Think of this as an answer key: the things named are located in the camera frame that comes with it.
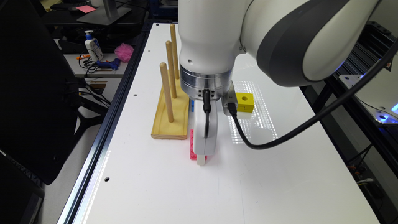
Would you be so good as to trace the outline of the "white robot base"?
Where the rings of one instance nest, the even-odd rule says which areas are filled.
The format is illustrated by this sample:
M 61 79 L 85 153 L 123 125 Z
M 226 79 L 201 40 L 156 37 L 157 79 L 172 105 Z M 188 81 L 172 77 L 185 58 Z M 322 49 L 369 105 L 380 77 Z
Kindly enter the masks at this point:
M 378 124 L 397 124 L 397 55 L 355 94 Z

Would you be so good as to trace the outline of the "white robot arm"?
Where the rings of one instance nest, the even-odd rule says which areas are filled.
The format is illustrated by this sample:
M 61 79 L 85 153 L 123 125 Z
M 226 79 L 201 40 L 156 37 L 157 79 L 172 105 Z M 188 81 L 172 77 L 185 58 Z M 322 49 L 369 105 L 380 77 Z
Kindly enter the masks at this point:
M 197 164 L 215 153 L 217 101 L 236 115 L 231 80 L 236 57 L 249 54 L 284 87 L 319 82 L 338 70 L 379 0 L 180 1 L 180 84 L 195 102 Z

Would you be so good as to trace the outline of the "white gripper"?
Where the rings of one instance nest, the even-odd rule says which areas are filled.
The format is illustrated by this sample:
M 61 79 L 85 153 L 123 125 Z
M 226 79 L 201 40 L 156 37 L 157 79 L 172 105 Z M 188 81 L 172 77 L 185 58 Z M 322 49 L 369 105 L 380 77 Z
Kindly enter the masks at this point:
M 206 163 L 206 156 L 213 155 L 216 149 L 218 133 L 218 115 L 222 112 L 221 100 L 211 100 L 211 112 L 209 113 L 208 137 L 205 137 L 206 114 L 203 110 L 203 101 L 195 100 L 193 112 L 193 151 L 197 155 L 197 165 Z

